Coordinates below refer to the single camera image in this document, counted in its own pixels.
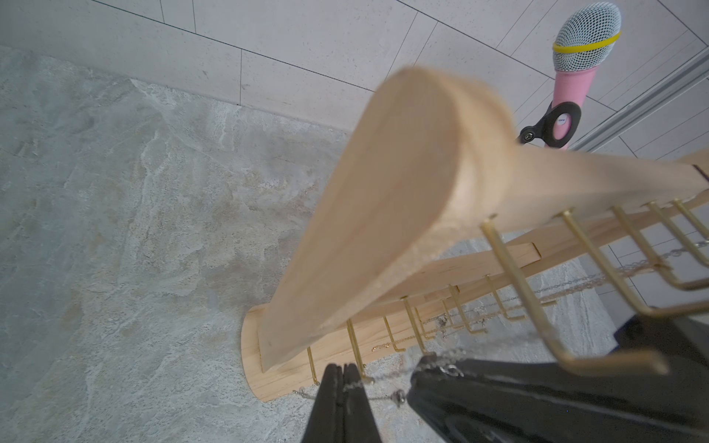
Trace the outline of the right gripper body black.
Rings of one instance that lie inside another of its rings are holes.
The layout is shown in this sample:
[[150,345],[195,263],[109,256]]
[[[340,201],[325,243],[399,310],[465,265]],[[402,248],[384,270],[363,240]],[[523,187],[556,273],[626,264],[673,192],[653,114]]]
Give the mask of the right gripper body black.
[[653,350],[666,357],[666,375],[623,375],[629,382],[707,382],[708,326],[688,317],[653,319],[634,316],[614,333],[620,351]]

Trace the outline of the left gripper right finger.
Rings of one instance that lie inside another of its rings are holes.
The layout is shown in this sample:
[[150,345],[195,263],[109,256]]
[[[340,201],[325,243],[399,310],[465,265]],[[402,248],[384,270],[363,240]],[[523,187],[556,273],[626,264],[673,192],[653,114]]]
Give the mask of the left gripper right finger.
[[343,369],[343,442],[382,443],[360,372],[352,364]]

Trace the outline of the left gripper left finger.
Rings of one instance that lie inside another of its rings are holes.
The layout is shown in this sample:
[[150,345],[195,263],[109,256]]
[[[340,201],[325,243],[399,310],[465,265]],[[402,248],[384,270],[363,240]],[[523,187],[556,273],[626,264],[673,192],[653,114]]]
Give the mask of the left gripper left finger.
[[343,368],[327,365],[302,443],[343,442]]

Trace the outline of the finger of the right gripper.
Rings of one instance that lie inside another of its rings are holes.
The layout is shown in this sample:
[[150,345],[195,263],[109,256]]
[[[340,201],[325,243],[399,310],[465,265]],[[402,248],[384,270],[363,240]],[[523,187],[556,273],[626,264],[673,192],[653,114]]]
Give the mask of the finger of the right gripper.
[[409,406],[447,442],[705,442],[707,382],[583,377],[463,360],[413,374]]

